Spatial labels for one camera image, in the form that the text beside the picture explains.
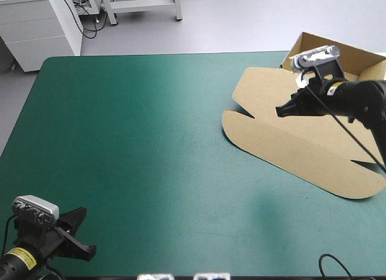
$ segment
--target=black cable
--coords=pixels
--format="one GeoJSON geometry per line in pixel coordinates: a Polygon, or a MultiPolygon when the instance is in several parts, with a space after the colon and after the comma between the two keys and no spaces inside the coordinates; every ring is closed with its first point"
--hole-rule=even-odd
{"type": "Polygon", "coordinates": [[[10,222],[12,221],[13,218],[16,218],[17,215],[12,215],[11,217],[8,218],[7,223],[5,224],[5,232],[4,232],[4,241],[2,243],[2,250],[1,250],[1,256],[4,256],[5,253],[5,247],[7,245],[7,238],[8,238],[8,228],[10,225],[10,222]]]}
{"type": "MultiPolygon", "coordinates": [[[[81,4],[79,4],[79,3],[75,2],[75,1],[73,3],[76,4],[76,5],[79,5],[87,14],[89,14],[89,12],[81,4]]],[[[106,25],[106,22],[107,22],[107,17],[108,17],[108,15],[106,13],[106,16],[104,17],[103,26],[100,29],[96,30],[96,31],[103,30],[103,28],[104,28],[104,26],[106,25]]],[[[88,28],[85,28],[85,27],[83,27],[83,29],[86,30],[86,31],[95,31],[95,30],[89,30],[88,28]]]]}
{"type": "Polygon", "coordinates": [[[343,268],[343,270],[346,271],[347,275],[349,275],[350,280],[353,280],[352,275],[350,274],[348,269],[343,265],[343,263],[341,261],[339,261],[339,259],[337,257],[335,257],[331,254],[328,254],[328,253],[322,254],[322,256],[319,257],[319,271],[320,271],[320,274],[321,274],[321,277],[323,278],[323,280],[326,280],[326,275],[324,274],[323,266],[322,266],[322,260],[325,257],[330,257],[330,258],[334,259],[343,268]]]}
{"type": "Polygon", "coordinates": [[[39,278],[39,280],[44,280],[50,275],[54,275],[58,280],[66,280],[66,278],[55,268],[50,266],[50,259],[47,259],[47,263],[45,265],[45,269],[49,272],[48,274],[39,278]]]}
{"type": "Polygon", "coordinates": [[[94,24],[94,27],[95,27],[95,30],[93,30],[93,31],[95,32],[94,36],[93,36],[93,37],[87,36],[87,35],[81,30],[81,28],[79,27],[79,24],[78,24],[78,22],[77,22],[77,20],[76,20],[76,18],[75,18],[75,16],[74,16],[74,13],[72,12],[72,10],[71,10],[69,4],[67,3],[67,1],[66,1],[66,0],[63,0],[63,1],[66,3],[68,9],[70,10],[71,15],[72,15],[72,18],[74,19],[74,21],[75,21],[75,23],[76,23],[76,25],[77,25],[77,27],[78,27],[78,30],[82,33],[82,35],[83,35],[84,37],[88,38],[88,39],[94,39],[94,38],[97,36],[97,26],[94,24]]]}
{"type": "Polygon", "coordinates": [[[386,168],[377,160],[377,158],[355,137],[354,134],[346,127],[344,124],[337,118],[337,116],[324,104],[324,102],[311,90],[309,86],[306,86],[307,90],[315,97],[316,100],[327,110],[328,113],[335,119],[335,121],[351,136],[352,139],[375,161],[375,163],[380,167],[380,169],[386,174],[386,168]]]}

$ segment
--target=cardboard flap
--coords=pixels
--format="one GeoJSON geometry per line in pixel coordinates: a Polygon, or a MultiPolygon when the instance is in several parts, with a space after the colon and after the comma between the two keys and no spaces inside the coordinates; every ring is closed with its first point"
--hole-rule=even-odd
{"type": "Polygon", "coordinates": [[[385,186],[380,174],[238,112],[225,111],[223,127],[239,148],[337,196],[364,199],[385,186]]]}
{"type": "MultiPolygon", "coordinates": [[[[254,118],[225,111],[223,127],[228,138],[241,149],[338,196],[362,199],[380,192],[384,178],[351,162],[371,160],[331,116],[277,117],[275,107],[285,104],[297,89],[294,79],[292,72],[283,69],[246,69],[233,99],[254,118]]],[[[346,126],[381,158],[369,130],[360,122],[346,126]]]]}

